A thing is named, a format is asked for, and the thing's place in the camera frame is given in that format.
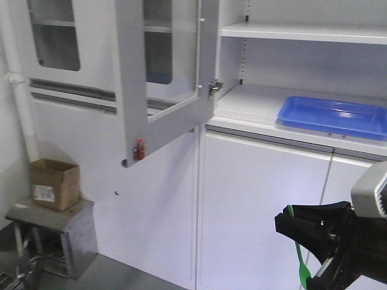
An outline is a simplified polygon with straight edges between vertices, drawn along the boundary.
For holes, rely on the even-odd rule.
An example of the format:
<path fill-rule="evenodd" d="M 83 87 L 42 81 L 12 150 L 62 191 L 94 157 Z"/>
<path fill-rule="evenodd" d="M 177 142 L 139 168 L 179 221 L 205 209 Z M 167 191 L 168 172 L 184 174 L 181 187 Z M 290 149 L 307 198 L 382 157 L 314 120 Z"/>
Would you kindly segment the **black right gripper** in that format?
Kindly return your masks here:
<path fill-rule="evenodd" d="M 331 231 L 315 226 L 321 222 Z M 347 201 L 293 204 L 275 216 L 275 228 L 321 263 L 307 289 L 347 289 L 361 276 L 386 283 L 386 219 L 356 217 Z"/>

